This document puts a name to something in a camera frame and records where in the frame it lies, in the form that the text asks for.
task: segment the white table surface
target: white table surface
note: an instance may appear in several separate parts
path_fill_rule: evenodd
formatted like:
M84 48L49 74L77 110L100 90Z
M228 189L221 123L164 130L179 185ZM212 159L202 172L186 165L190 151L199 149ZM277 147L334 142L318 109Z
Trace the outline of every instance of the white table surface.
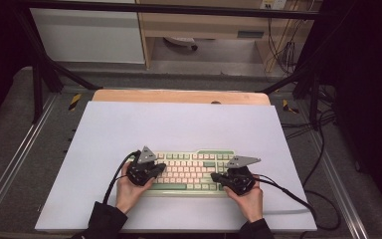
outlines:
M36 229L87 228L122 160L147 145L153 151L232 149L262 161L252 173L272 178L306 201L275 107L89 102L42 209ZM311 214L280 190L261 184L273 231L312 231ZM115 188L109 204L114 204ZM230 198L142 197L124 232L234 232L245 223Z

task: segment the person's right hand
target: person's right hand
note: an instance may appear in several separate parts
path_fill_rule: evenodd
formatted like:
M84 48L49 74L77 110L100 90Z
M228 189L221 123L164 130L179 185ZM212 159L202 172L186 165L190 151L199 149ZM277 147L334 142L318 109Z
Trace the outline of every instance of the person's right hand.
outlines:
M227 186L224 187L224 190L230 198L237 202L241 212L249 222L255 222L263 218L263 191L258 181L248 193L241 196L238 196Z

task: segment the person's left hand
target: person's left hand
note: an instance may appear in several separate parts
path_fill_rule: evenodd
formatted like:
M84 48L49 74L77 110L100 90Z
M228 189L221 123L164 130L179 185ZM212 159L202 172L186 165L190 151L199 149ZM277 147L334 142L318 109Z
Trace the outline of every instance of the person's left hand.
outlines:
M128 169L130 162L126 163L121 171L121 176L116 183L116 207L124 214L138 202L141 194L151 187L153 184L154 177L145 183L144 186L137 186L133 184L126 175L126 170Z

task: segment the mechanical keyboard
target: mechanical keyboard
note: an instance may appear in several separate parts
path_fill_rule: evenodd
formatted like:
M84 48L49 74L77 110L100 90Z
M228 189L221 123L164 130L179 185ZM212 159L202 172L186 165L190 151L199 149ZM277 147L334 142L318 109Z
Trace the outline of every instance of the mechanical keyboard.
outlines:
M166 168L154 180L144 196L226 196L220 183L213 182L212 172L224 173L232 150L204 149L195 152L154 151L157 160Z

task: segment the gray metal bracket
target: gray metal bracket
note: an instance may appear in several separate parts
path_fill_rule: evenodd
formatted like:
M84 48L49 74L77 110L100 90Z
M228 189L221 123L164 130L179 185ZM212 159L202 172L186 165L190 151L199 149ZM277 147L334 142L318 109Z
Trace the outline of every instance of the gray metal bracket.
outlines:
M153 151L150 150L147 146L145 146L142 151L141 155L138 158L138 163L146 163L150 161L154 161L157 159L157 156L153 153Z
M247 166L256 162L262 161L256 157L248 157L248 156L238 156L235 155L229 162L226 164L227 168L240 168L243 166Z

